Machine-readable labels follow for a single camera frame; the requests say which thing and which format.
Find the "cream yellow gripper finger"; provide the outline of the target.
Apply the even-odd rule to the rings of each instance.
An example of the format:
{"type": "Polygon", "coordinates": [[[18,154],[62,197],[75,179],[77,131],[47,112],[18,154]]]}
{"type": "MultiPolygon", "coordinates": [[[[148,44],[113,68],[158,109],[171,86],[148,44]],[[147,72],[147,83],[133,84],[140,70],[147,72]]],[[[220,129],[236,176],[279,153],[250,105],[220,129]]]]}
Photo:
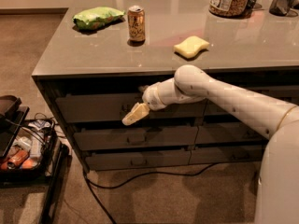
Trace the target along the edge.
{"type": "Polygon", "coordinates": [[[132,110],[122,119],[122,123],[126,126],[132,125],[137,121],[146,117],[150,112],[150,108],[145,103],[136,103],[132,110]]]}

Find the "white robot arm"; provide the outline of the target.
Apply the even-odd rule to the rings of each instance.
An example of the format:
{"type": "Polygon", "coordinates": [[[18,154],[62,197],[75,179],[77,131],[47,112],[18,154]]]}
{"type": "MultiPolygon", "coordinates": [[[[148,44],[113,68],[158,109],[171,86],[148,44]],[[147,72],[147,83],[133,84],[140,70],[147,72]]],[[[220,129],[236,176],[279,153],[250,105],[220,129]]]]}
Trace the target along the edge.
{"type": "Polygon", "coordinates": [[[219,81],[183,65],[166,81],[148,86],[122,123],[151,110],[207,98],[268,140],[257,192],[255,224],[299,224],[299,106],[219,81]]]}

